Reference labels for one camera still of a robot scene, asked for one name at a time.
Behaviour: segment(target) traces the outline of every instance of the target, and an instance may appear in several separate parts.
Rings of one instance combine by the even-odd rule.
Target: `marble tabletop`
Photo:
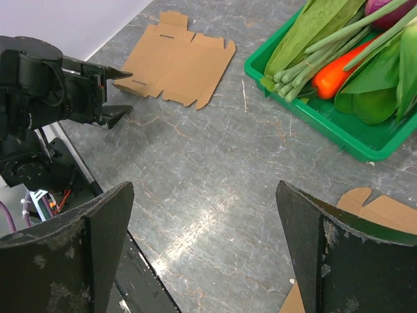
[[[130,231],[183,312],[278,311],[294,278],[275,201],[281,179],[331,204],[370,186],[417,206],[415,133],[388,160],[361,163],[244,74],[303,3],[154,0],[91,61],[121,68],[161,11],[179,11],[192,31],[236,42],[210,104],[195,111],[110,87],[109,104],[134,107],[114,129],[63,123],[104,189],[134,183]]]

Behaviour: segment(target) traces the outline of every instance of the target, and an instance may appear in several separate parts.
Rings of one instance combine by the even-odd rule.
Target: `green tray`
[[[391,118],[379,125],[369,126],[353,114],[338,112],[331,100],[316,98],[305,104],[295,99],[288,103],[262,86],[260,80],[264,77],[266,63],[299,14],[300,11],[246,60],[245,73],[256,81],[265,97],[279,102],[359,161],[381,161],[388,158],[417,128],[417,110],[400,124],[396,124],[394,118]]]

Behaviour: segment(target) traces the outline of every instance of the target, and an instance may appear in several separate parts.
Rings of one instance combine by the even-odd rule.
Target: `cardboard flap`
[[[388,196],[379,196],[363,206],[370,188],[355,188],[339,200],[338,208],[394,230],[417,235],[417,211]]]
[[[187,30],[188,17],[162,12],[158,25],[145,34],[123,66],[132,77],[114,86],[143,97],[158,97],[191,106],[206,106],[236,52],[233,41],[208,37]]]

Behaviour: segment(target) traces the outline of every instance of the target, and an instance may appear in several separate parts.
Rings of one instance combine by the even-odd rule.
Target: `purple cable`
[[[42,197],[42,201],[44,202],[44,205],[46,206],[46,209],[48,210],[48,213],[50,214],[50,216],[53,217],[51,206],[50,206],[48,199],[46,199],[46,196]]]
[[[29,206],[31,204],[31,194],[28,192],[26,192],[26,197],[24,199],[24,203],[23,203],[23,218],[25,219],[26,225],[27,227],[32,227],[32,223],[31,220],[29,218]]]
[[[9,230],[12,233],[14,233],[16,231],[16,225],[14,225],[13,218],[12,218],[12,215],[10,214],[10,211],[7,209],[7,206],[1,201],[0,201],[0,208],[3,210],[3,213],[5,214]]]

